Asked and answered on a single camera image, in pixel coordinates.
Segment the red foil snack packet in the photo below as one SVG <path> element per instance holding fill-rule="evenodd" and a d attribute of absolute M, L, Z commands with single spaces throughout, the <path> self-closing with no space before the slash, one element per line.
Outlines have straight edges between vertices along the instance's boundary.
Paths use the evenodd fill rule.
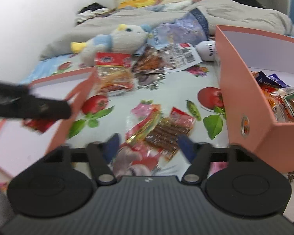
<path fill-rule="evenodd" d="M 56 121 L 53 119 L 24 119 L 23 126 L 39 133 L 45 133 Z"/>

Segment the orange snack packet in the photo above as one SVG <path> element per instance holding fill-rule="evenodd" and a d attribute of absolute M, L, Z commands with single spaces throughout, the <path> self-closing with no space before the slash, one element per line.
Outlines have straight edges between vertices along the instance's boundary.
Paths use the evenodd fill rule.
<path fill-rule="evenodd" d="M 279 123 L 294 122 L 294 117 L 290 114 L 288 108 L 280 97 L 277 88 L 268 85 L 260 85 L 260 88 L 269 103 L 269 106 Z"/>

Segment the blue white snack bag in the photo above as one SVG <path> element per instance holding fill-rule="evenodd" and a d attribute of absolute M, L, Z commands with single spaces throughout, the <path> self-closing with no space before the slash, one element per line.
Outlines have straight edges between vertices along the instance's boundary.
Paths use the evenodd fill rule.
<path fill-rule="evenodd" d="M 262 71 L 252 72 L 252 74 L 260 86 L 266 85 L 278 89 L 289 87 L 289 85 L 282 81 L 276 74 L 266 75 Z"/>

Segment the red brown sticks packet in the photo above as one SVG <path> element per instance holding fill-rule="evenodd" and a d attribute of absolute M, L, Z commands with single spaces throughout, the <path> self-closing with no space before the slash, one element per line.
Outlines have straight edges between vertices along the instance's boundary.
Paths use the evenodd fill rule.
<path fill-rule="evenodd" d="M 196 121 L 176 107 L 165 116 L 160 104 L 142 101 L 130 111 L 125 142 L 135 150 L 158 152 L 169 161 L 179 151 L 177 136 L 188 136 Z"/>

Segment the red yellow snack packet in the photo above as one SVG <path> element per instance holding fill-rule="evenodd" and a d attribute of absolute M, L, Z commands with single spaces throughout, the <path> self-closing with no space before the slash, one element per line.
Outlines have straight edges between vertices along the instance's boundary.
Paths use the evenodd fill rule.
<path fill-rule="evenodd" d="M 100 78 L 100 91 L 119 95 L 133 90 L 132 56 L 123 53 L 98 52 L 95 66 Z"/>

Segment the grey blanket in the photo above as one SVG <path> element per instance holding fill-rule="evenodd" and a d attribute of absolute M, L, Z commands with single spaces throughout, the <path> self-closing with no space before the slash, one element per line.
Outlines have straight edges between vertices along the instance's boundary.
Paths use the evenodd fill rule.
<path fill-rule="evenodd" d="M 215 33 L 217 25 L 232 25 L 294 36 L 294 24 L 282 12 L 247 6 L 232 0 L 202 0 L 175 11 L 155 12 L 145 7 L 123 9 L 108 17 L 87 20 L 47 44 L 40 54 L 40 60 L 69 54 L 72 41 L 83 42 L 98 34 L 109 34 L 119 24 L 147 24 L 155 28 L 161 23 L 173 22 L 194 9 L 198 9 L 207 20 L 210 35 Z"/>

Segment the white barcode snack packet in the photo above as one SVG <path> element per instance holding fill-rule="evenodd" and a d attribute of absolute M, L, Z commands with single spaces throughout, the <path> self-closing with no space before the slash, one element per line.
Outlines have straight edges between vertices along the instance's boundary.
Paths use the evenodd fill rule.
<path fill-rule="evenodd" d="M 172 43 L 158 51 L 165 73 L 180 72 L 203 62 L 196 48 L 189 43 Z"/>

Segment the clear brown strips packet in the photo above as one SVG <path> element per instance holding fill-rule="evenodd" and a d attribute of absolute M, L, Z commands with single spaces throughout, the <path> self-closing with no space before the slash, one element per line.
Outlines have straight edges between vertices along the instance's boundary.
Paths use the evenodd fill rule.
<path fill-rule="evenodd" d="M 169 63 L 161 54 L 152 46 L 147 45 L 142 56 L 132 67 L 132 72 L 143 74 L 160 74 L 164 73 L 169 67 Z"/>

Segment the white bottle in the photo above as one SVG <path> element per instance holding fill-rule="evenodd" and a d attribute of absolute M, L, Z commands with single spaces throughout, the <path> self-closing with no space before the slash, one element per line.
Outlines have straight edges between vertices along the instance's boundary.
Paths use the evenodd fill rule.
<path fill-rule="evenodd" d="M 214 61 L 216 53 L 215 41 L 202 41 L 198 43 L 195 48 L 203 61 Z"/>

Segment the pink gift box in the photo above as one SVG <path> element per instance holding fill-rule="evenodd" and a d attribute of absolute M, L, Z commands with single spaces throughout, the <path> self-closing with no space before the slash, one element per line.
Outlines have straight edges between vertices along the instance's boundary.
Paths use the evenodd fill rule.
<path fill-rule="evenodd" d="M 220 89 L 230 143 L 238 143 L 281 173 L 294 171 L 294 123 L 279 123 L 251 73 L 271 70 L 294 84 L 294 38 L 218 25 Z"/>

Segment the penguin plush toy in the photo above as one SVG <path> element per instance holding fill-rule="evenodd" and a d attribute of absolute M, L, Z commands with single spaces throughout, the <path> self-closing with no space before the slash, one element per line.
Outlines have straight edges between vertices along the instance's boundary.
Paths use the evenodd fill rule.
<path fill-rule="evenodd" d="M 86 66 L 93 66 L 99 52 L 114 52 L 133 55 L 149 37 L 149 25 L 120 24 L 110 34 L 99 34 L 85 42 L 71 42 L 72 53 L 79 54 Z"/>

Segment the large pale blue snack bag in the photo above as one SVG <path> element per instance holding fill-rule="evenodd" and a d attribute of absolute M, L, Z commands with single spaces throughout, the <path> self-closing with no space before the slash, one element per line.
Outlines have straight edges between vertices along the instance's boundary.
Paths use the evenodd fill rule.
<path fill-rule="evenodd" d="M 196 46 L 207 40 L 209 40 L 208 21 L 199 9 L 193 9 L 172 23 L 161 23 L 155 27 L 147 44 L 161 49 L 172 43 L 188 43 Z"/>

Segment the yellow pillow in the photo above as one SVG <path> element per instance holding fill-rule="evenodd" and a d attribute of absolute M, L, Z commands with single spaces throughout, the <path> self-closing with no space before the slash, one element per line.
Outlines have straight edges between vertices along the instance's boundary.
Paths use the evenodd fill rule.
<path fill-rule="evenodd" d="M 156 3 L 161 2 L 162 0 L 127 0 L 121 2 L 117 9 L 123 9 L 125 7 L 134 7 L 134 8 L 141 8 L 141 7 L 146 7 L 146 6 L 152 6 L 155 5 Z"/>

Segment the clothes pile by wall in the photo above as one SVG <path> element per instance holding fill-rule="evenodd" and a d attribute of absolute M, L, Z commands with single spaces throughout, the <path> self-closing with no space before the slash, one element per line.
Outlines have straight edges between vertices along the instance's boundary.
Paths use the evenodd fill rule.
<path fill-rule="evenodd" d="M 109 16 L 115 12 L 116 9 L 109 9 L 103 7 L 101 4 L 92 3 L 81 10 L 79 10 L 75 16 L 75 25 L 84 23 L 87 20 L 94 18 L 102 18 Z"/>

